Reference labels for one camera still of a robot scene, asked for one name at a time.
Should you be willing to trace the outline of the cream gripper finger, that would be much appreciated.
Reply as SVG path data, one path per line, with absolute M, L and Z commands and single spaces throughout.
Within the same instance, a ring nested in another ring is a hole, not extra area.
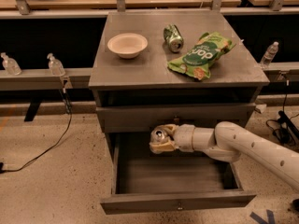
M 165 124 L 159 127 L 163 134 L 168 136 L 173 136 L 177 128 L 176 124 Z
M 163 152 L 171 152 L 175 150 L 175 143 L 167 137 L 161 142 L 151 141 L 149 143 L 149 149 L 155 154 L 161 154 Z

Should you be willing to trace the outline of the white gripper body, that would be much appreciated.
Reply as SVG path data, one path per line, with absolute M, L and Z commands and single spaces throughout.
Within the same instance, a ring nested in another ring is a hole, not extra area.
M 200 128 L 190 124 L 178 126 L 173 140 L 175 149 L 183 152 L 204 151 L 216 144 L 213 128 Z

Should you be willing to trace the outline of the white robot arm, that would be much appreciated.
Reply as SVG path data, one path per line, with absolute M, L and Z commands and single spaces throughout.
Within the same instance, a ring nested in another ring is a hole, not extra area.
M 155 154 L 180 150 L 201 151 L 217 161 L 235 162 L 246 154 L 264 168 L 299 190 L 299 154 L 266 140 L 229 121 L 215 128 L 191 124 L 157 126 L 150 134 L 149 148 Z

